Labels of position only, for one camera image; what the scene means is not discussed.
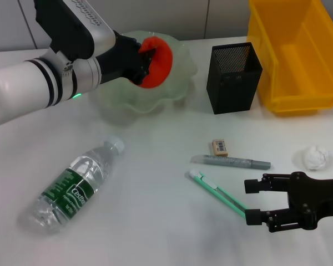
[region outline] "eraser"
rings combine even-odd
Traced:
[[[228,152],[226,150],[226,145],[224,143],[224,140],[213,140],[212,148],[215,153],[215,156],[223,156],[223,157],[228,156]]]

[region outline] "black mesh pencil holder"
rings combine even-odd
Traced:
[[[249,110],[262,70],[251,43],[212,47],[207,92],[214,114]]]

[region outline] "bottle cap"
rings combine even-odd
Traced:
[[[107,138],[107,141],[110,142],[118,150],[119,154],[121,154],[123,152],[124,143],[119,137],[110,136]]]

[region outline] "translucent green bowl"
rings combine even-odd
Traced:
[[[197,73],[189,48],[175,38],[153,32],[136,31],[124,34],[142,43],[145,38],[157,36],[166,41],[173,51],[173,66],[166,80],[158,87],[143,89],[125,78],[119,78],[97,88],[98,99],[103,107],[128,106],[136,112],[152,111],[164,100],[180,100],[187,94],[191,77]]]

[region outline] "plastic water bottle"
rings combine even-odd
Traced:
[[[62,229],[106,181],[123,150],[122,140],[110,137],[103,146],[76,158],[37,198],[34,219],[48,231]]]

